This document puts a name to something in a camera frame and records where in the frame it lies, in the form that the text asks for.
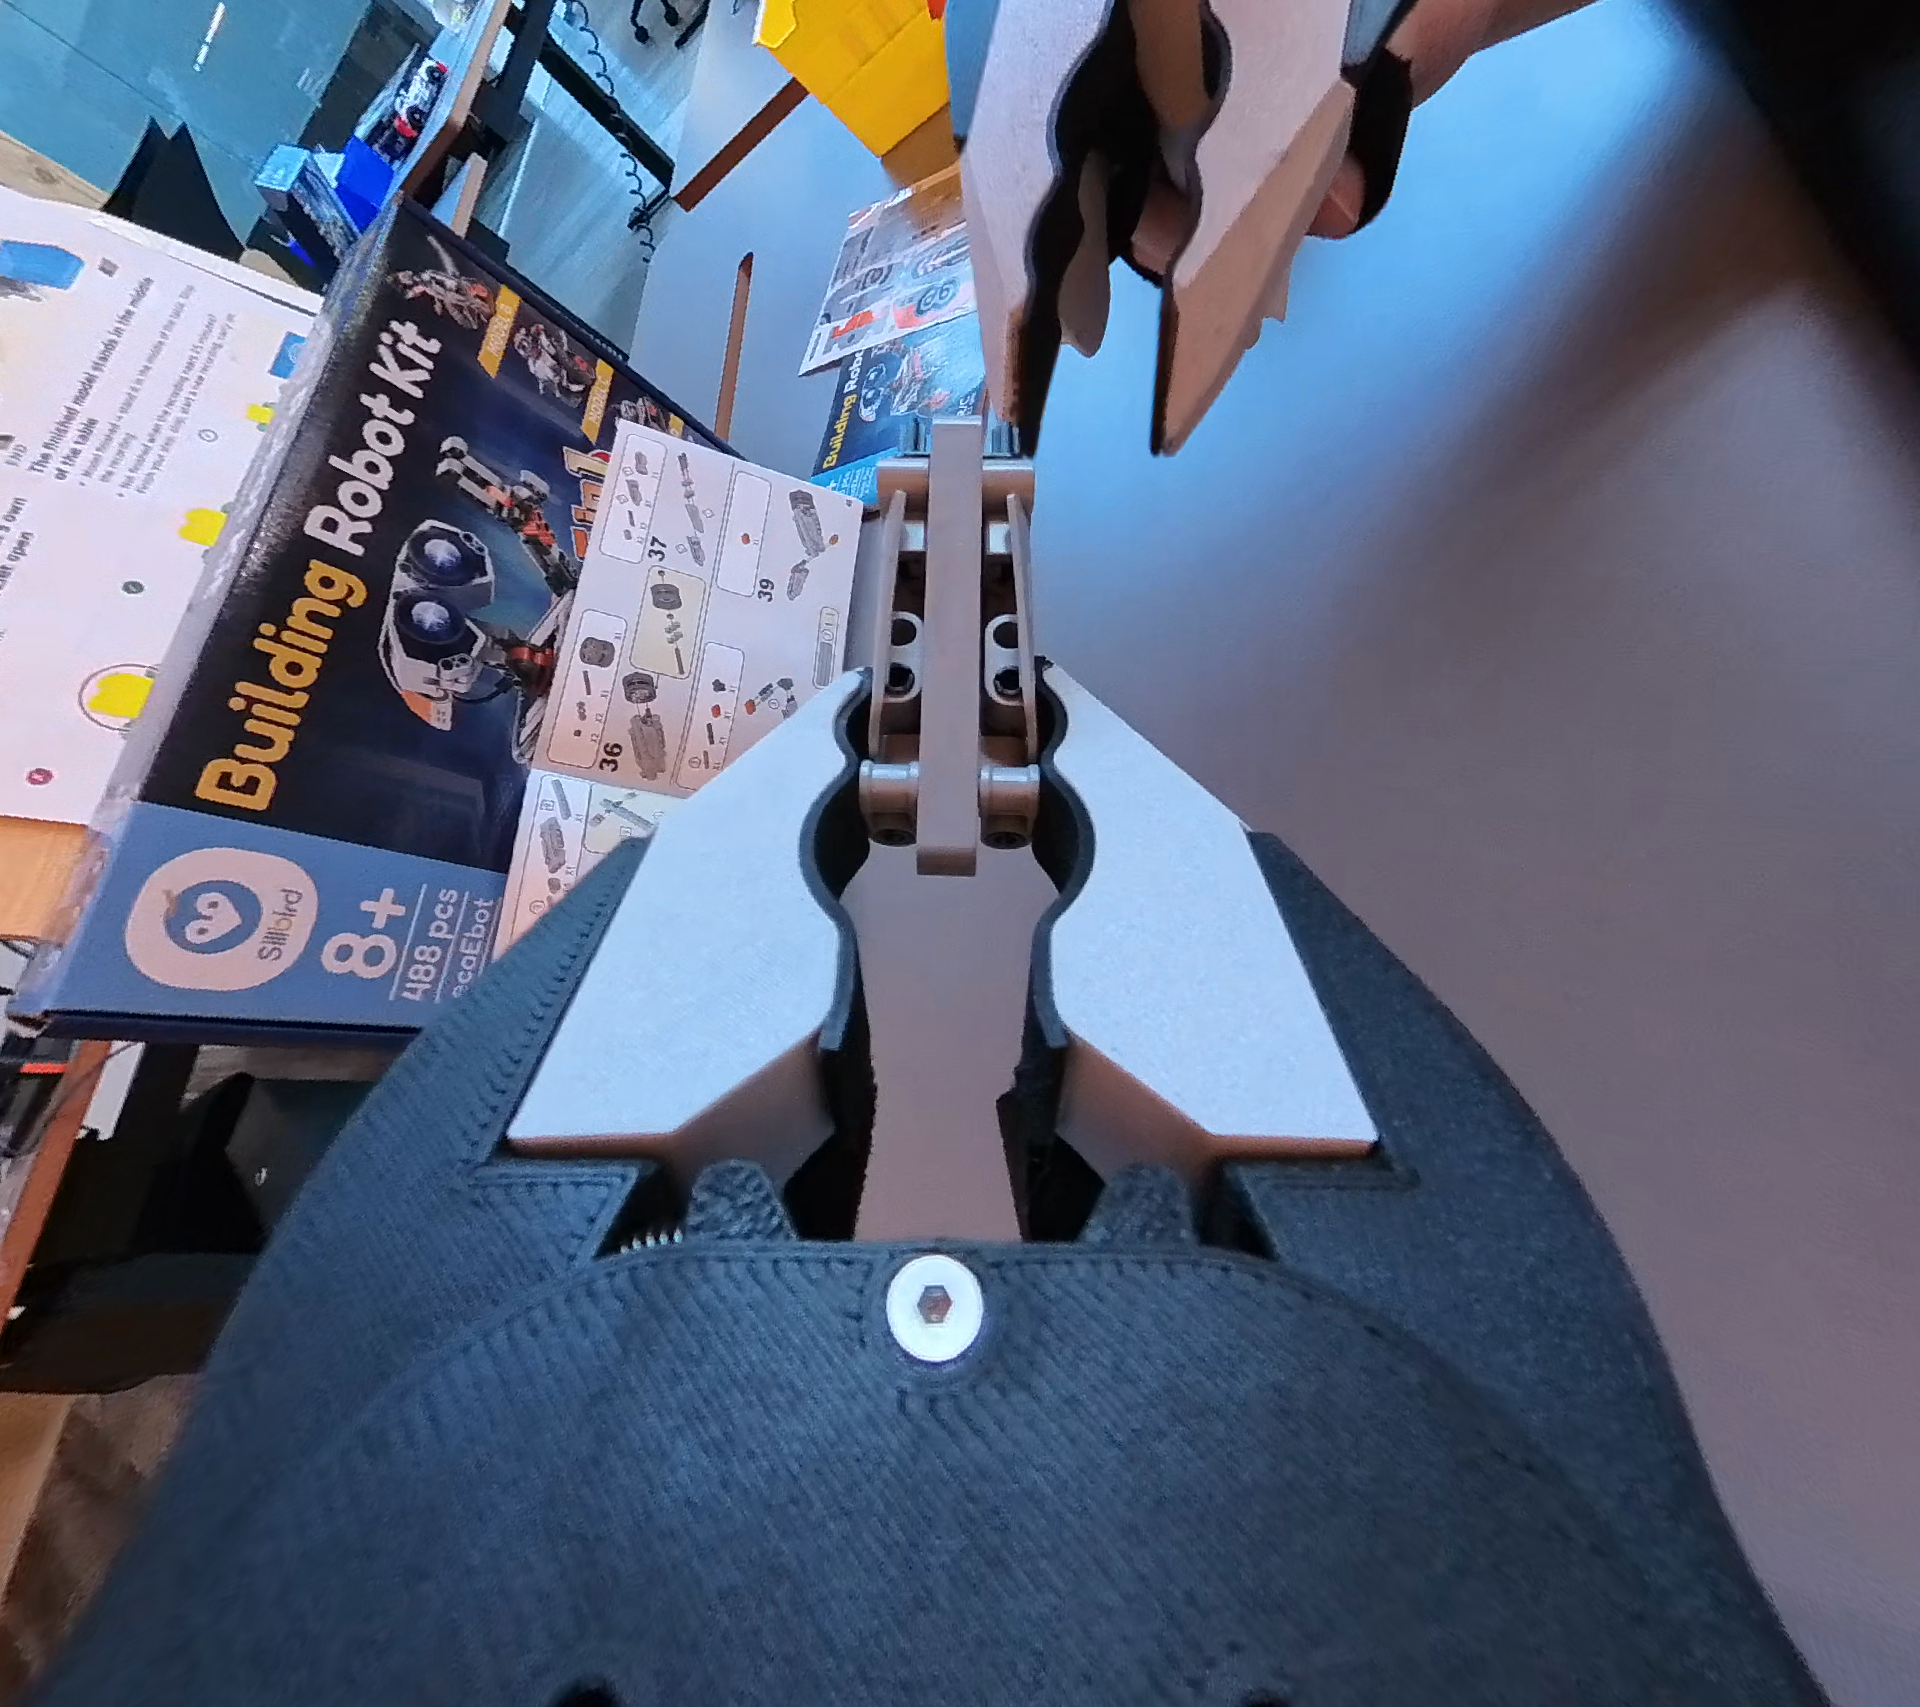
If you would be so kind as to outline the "grey desk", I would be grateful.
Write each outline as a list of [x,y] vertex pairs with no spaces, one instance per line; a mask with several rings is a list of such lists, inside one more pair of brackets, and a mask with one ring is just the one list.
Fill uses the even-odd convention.
[[1916,383],[1677,0],[1420,110],[1151,453],[1113,280],[1044,649],[1422,975],[1660,1325],[1836,1703],[1916,1703]]

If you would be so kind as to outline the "person's right hand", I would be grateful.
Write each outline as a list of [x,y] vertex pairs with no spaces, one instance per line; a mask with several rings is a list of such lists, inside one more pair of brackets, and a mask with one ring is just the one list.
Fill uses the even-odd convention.
[[1123,252],[1146,280],[1199,274],[1231,242],[1289,264],[1305,236],[1359,230],[1356,90],[1341,72],[1332,0],[1282,0],[1238,24],[1206,80],[1205,0],[1126,0],[1161,160]]

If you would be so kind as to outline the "white printed sheet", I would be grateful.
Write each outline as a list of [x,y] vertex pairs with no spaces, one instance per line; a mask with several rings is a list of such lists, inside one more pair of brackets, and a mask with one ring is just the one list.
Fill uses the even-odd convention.
[[103,801],[320,306],[4,188],[4,815]]

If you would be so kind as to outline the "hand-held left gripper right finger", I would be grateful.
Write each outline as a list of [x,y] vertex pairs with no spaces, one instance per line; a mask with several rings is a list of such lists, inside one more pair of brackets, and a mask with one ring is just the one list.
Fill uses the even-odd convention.
[[1380,1127],[1247,823],[1060,665],[1038,669],[1014,1201],[1091,1205],[1133,1165],[1348,1161]]

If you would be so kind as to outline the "dark object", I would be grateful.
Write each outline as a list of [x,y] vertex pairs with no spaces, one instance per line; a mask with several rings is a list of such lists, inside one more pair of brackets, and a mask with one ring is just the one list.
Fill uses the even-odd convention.
[[33,1245],[2,1387],[98,1395],[195,1375],[267,1241],[228,1145],[256,1077],[189,1093],[197,1047],[146,1047],[106,1139],[81,1139]]

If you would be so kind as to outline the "blue building robot box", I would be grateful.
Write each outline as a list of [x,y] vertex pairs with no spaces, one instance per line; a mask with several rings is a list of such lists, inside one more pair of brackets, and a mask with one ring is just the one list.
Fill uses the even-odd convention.
[[878,465],[923,457],[941,419],[982,419],[986,361],[977,316],[863,348],[834,367],[813,479],[872,503]]

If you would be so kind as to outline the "small blue box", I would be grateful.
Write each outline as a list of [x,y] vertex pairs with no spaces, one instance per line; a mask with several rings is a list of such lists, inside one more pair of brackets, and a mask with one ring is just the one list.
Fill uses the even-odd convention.
[[350,136],[340,152],[281,144],[253,186],[294,256],[331,278],[394,192],[397,164]]

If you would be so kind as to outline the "wooden table with black legs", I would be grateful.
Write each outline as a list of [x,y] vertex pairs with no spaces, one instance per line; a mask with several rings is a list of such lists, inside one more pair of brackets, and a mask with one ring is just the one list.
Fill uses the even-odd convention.
[[564,0],[480,0],[454,32],[444,86],[397,172],[397,196],[435,212],[468,234],[488,164],[513,144],[524,122],[537,70],[560,84],[617,144],[637,172],[637,218],[646,222],[668,198],[674,160],[554,36]]

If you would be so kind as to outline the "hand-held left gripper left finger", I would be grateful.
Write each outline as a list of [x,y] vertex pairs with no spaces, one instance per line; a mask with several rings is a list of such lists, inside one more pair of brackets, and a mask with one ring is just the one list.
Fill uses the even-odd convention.
[[847,891],[872,841],[853,669],[684,801],[637,857],[507,1127],[534,1155],[725,1159],[778,1187],[823,1161],[853,1205],[876,1083]]

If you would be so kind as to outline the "dark blue robot kit box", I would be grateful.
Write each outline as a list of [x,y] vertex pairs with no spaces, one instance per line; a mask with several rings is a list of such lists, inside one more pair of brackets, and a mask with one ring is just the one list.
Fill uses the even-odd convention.
[[8,1065],[406,1039],[475,989],[617,433],[730,455],[408,200],[283,413],[8,1003]]

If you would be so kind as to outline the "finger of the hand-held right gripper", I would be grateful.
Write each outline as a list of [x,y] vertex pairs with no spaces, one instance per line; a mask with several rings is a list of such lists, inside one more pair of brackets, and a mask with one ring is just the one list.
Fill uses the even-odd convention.
[[1189,443],[1268,320],[1352,134],[1352,0],[1205,0],[1223,42],[1199,136],[1197,220],[1165,278],[1153,445]]
[[952,0],[952,130],[989,397],[1041,443],[1060,352],[1099,352],[1153,122],[1125,0]]

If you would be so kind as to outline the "grey brick assembly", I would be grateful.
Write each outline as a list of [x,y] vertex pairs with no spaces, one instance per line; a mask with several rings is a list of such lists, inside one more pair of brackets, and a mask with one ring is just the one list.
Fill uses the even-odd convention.
[[863,553],[858,795],[870,837],[932,877],[1027,847],[1054,733],[1035,637],[1035,461],[992,421],[932,419],[925,451],[876,469]]

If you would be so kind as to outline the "white printed leaflet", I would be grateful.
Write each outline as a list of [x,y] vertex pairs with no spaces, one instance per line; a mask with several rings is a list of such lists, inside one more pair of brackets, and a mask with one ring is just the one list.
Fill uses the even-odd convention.
[[800,375],[979,310],[958,166],[851,216],[838,252]]

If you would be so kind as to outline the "open instruction booklet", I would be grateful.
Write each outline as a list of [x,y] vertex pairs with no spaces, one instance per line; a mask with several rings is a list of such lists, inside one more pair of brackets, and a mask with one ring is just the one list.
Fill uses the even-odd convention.
[[624,423],[569,603],[497,953],[847,667],[864,507]]

